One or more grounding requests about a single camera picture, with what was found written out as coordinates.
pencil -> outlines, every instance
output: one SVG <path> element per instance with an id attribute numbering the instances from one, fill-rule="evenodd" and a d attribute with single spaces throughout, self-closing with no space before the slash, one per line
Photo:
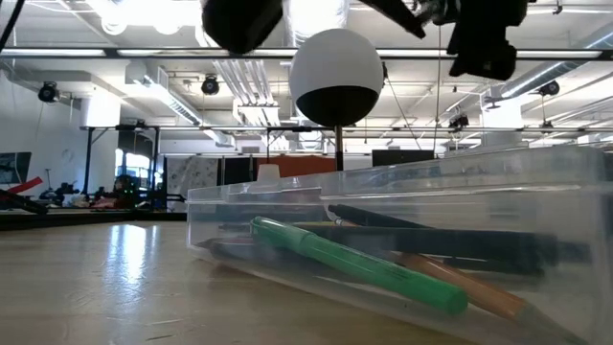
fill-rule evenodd
<path id="1" fill-rule="evenodd" d="M 587 344 L 585 340 L 558 325 L 556 321 L 528 301 L 499 287 L 420 254 L 402 253 L 395 256 L 397 263 L 409 269 L 462 288 L 468 296 L 468 301 L 484 311 L 489 311 L 528 328 L 539 329 L 571 344 Z"/>

green marker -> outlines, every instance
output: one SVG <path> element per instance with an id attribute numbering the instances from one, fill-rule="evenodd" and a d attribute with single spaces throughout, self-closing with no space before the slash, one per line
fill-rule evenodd
<path id="1" fill-rule="evenodd" d="M 465 311 L 468 306 L 466 293 L 449 283 L 273 219 L 256 217 L 251 225 L 254 238 L 259 241 L 291 249 L 369 284 L 386 288 L 451 315 Z"/>

black and white sphere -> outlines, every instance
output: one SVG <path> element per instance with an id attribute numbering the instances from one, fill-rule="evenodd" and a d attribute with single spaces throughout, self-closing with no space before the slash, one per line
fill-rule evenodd
<path id="1" fill-rule="evenodd" d="M 298 109 L 326 127 L 363 119 L 375 107 L 382 85 L 383 67 L 375 47 L 346 29 L 309 38 L 296 53 L 289 76 Z"/>

wooden table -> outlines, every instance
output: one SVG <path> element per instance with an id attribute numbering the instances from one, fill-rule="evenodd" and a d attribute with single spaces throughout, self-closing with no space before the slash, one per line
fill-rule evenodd
<path id="1" fill-rule="evenodd" d="M 0 233 L 3 344 L 469 344 L 191 257 L 181 222 Z"/>

clear plastic container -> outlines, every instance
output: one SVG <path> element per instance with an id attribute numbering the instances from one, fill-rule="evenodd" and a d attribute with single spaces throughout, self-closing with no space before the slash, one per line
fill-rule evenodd
<path id="1" fill-rule="evenodd" d="M 481 344 L 613 343 L 599 149 L 517 149 L 189 191 L 199 258 Z"/>

